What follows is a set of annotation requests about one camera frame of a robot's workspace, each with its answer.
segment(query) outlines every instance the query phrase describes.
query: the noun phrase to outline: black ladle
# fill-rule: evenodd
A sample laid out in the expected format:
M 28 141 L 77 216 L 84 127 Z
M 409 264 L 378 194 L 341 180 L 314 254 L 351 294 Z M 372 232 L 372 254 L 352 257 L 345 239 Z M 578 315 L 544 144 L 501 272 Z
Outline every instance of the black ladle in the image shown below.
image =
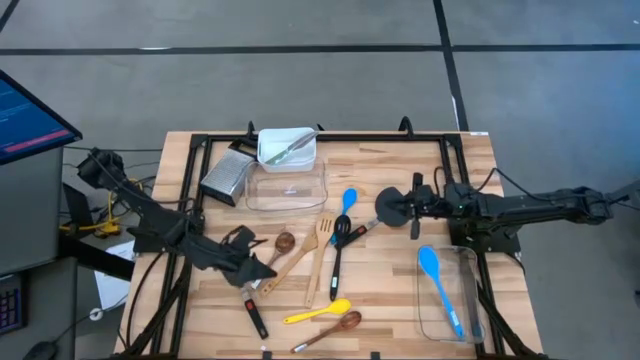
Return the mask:
M 331 275 L 331 283 L 329 288 L 329 299 L 331 301 L 338 296 L 338 283 L 340 282 L 340 257 L 342 256 L 342 247 L 344 241 L 351 232 L 351 219 L 347 215 L 340 215 L 336 219 L 333 227 L 336 236 L 336 262 L 333 264 L 333 275 Z

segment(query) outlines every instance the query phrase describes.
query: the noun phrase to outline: keyboard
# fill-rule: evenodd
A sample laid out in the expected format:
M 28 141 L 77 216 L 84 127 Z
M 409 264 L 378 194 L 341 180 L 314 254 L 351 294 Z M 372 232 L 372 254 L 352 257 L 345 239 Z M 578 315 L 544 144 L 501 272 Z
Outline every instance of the keyboard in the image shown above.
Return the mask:
M 24 275 L 0 277 L 0 335 L 27 326 Z

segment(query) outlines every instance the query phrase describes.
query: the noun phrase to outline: clear glass tray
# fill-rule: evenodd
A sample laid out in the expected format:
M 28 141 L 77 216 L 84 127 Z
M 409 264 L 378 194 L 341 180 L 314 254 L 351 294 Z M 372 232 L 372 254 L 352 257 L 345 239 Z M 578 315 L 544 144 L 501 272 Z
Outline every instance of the clear glass tray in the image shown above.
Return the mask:
M 305 210 L 305 214 L 322 211 L 328 197 L 323 161 L 317 160 L 310 171 L 293 173 L 268 173 L 257 162 L 250 166 L 254 168 L 245 186 L 249 209 L 267 212 Z
M 464 329 L 464 338 L 456 336 L 438 288 L 431 277 L 422 270 L 416 255 L 415 300 L 418 331 L 430 340 L 482 343 L 485 330 L 478 311 L 476 253 L 469 248 L 458 246 L 431 248 L 438 256 L 440 282 Z

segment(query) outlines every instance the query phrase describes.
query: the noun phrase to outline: clear plastic container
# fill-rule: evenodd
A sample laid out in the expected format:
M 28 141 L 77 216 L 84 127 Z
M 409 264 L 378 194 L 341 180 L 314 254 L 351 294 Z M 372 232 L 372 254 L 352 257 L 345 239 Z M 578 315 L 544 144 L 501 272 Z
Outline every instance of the clear plastic container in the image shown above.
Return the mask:
M 316 159 L 315 138 L 289 154 L 278 165 L 267 165 L 265 162 L 284 151 L 301 136 L 313 131 L 310 127 L 261 130 L 258 134 L 258 162 L 270 173 L 311 171 Z
M 258 163 L 252 166 L 254 171 L 245 185 L 249 209 L 272 212 L 306 209 L 305 214 L 322 211 L 328 197 L 324 162 L 315 162 L 304 173 L 269 173 Z
M 464 329 L 464 338 L 456 336 L 438 288 L 431 277 L 424 273 L 416 256 L 415 301 L 417 302 L 418 331 L 430 340 L 482 343 L 485 330 L 478 311 L 476 253 L 469 248 L 459 246 L 431 248 L 438 256 L 440 282 Z

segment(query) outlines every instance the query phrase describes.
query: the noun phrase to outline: white paper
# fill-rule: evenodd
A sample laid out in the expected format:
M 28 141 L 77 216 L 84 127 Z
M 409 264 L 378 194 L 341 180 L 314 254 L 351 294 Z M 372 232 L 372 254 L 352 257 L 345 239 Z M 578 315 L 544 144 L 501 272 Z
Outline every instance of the white paper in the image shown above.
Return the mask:
M 107 252 L 127 260 L 133 260 L 133 240 L 112 246 L 107 249 Z M 94 271 L 94 273 L 102 308 L 108 309 L 118 304 L 118 302 L 124 304 L 125 301 L 122 301 L 122 299 L 129 294 L 129 282 L 105 275 L 99 271 Z

